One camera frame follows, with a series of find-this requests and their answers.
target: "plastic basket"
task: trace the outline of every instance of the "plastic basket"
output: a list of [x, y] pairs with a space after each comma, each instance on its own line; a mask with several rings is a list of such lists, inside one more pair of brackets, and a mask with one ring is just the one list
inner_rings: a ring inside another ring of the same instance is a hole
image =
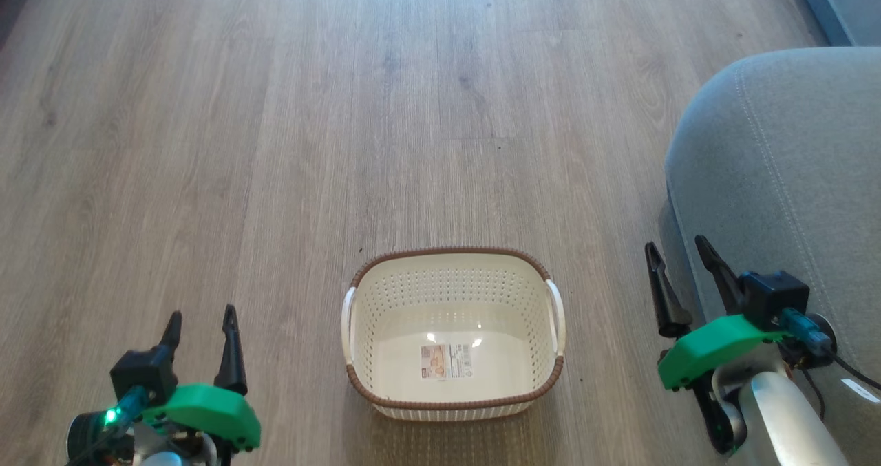
[[522, 412], [563, 369], [566, 318], [550, 275], [507, 249], [432, 249], [372, 260], [343, 301], [355, 390], [413, 421]]

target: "white tag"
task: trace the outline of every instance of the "white tag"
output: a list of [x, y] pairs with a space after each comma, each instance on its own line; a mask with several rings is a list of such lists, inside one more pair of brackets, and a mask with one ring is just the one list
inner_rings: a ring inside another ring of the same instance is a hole
[[856, 383], [855, 381], [852, 381], [852, 379], [843, 378], [843, 379], [841, 379], [841, 381], [844, 382], [844, 384], [847, 385], [847, 387], [850, 387], [851, 390], [853, 390], [854, 392], [859, 394], [862, 398], [868, 400], [870, 403], [874, 403], [874, 404], [881, 403], [881, 399], [878, 399], [878, 397], [873, 396], [870, 391], [865, 390], [865, 388], [863, 388], [862, 385]]

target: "white handle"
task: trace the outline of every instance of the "white handle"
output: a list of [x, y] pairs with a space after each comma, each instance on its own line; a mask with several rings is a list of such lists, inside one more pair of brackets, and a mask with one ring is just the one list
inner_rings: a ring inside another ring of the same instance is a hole
[[551, 289], [551, 297], [553, 297], [554, 315], [557, 315], [557, 356], [562, 356], [563, 350], [566, 349], [566, 313], [563, 312], [563, 299], [561, 299], [560, 291], [557, 290], [553, 281], [548, 279], [544, 283], [548, 284], [548, 288]]
[[343, 318], [340, 321], [340, 335], [343, 338], [343, 356], [346, 365], [352, 365], [352, 300], [355, 298], [355, 287], [349, 288], [343, 300]]

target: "sofa seam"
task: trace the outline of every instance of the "sofa seam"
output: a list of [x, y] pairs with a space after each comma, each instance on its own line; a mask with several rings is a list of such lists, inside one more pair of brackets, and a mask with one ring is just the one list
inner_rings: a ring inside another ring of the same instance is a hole
[[[796, 215], [795, 207], [792, 205], [792, 197], [789, 195], [789, 190], [787, 190], [786, 183], [783, 181], [783, 175], [780, 174], [780, 168], [777, 165], [777, 161], [774, 159], [774, 152], [771, 150], [771, 144], [768, 142], [767, 134], [765, 134], [761, 122], [758, 121], [758, 115], [752, 106], [749, 94], [746, 92], [743, 64], [737, 65], [737, 69], [735, 70], [735, 89], [737, 91], [737, 97], [740, 99], [743, 114], [746, 115], [746, 121], [749, 123], [750, 129], [752, 130], [753, 139], [755, 140], [759, 151], [762, 153], [765, 170], [767, 170], [768, 176], [771, 177], [771, 181], [774, 182], [774, 190], [775, 193], [777, 193], [777, 200], [783, 209], [783, 215], [787, 222], [789, 222], [789, 229], [793, 238], [796, 240], [796, 246], [798, 247], [799, 255], [802, 257], [803, 266], [805, 266], [805, 270], [807, 271], [811, 282], [817, 284], [819, 290], [818, 294], [821, 299], [823, 299], [824, 304], [830, 306], [827, 287], [825, 287], [823, 277], [817, 268], [817, 260], [811, 250], [811, 244], [808, 243], [805, 233], [803, 233], [802, 224]], [[828, 313], [831, 318], [838, 318], [835, 315], [834, 310], [829, 309]], [[850, 344], [847, 343], [847, 341], [843, 341], [843, 343], [844, 345], [847, 345], [849, 352], [853, 354]]]

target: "basket bottom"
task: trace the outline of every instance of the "basket bottom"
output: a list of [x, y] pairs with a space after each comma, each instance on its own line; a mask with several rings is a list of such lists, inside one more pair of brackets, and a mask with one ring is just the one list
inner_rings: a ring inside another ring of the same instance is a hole
[[[375, 337], [377, 396], [419, 403], [482, 401], [526, 394], [547, 378], [534, 373], [525, 325], [510, 307], [475, 311], [474, 305], [443, 304], [394, 311]], [[405, 328], [415, 319], [432, 322]]]

